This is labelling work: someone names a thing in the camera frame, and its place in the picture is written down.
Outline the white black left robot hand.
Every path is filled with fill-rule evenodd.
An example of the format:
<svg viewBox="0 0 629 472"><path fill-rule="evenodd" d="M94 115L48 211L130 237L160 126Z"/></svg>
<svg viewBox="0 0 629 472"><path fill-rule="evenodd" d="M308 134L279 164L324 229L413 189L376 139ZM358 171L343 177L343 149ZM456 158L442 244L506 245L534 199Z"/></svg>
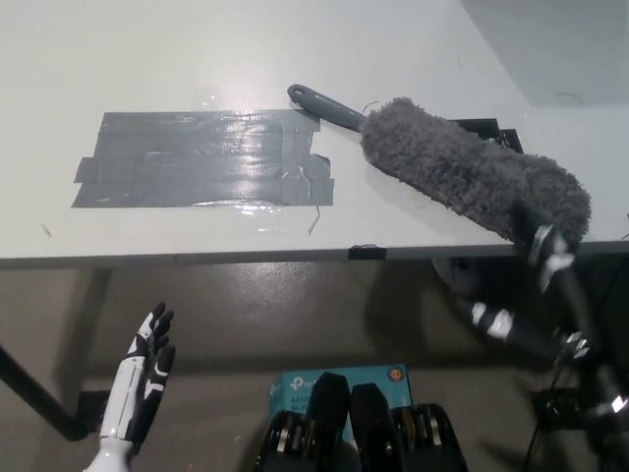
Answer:
<svg viewBox="0 0 629 472"><path fill-rule="evenodd" d="M169 343L173 313L159 303L143 320L120 362L101 423L99 438L140 451L163 397L176 348Z"/></svg>

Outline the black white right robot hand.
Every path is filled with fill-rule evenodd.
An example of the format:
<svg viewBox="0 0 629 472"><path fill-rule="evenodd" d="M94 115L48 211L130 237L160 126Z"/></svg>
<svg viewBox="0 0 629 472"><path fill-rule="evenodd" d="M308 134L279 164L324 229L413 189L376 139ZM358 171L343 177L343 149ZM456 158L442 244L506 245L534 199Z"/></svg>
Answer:
<svg viewBox="0 0 629 472"><path fill-rule="evenodd" d="M579 378L587 421L628 424L628 382L621 378L603 330L574 268L576 257L556 225L521 201L510 209L515 247L532 269L540 293L556 296L573 328L551 340L522 317L479 300L459 298L456 307L472 329L489 339L568 365Z"/></svg>

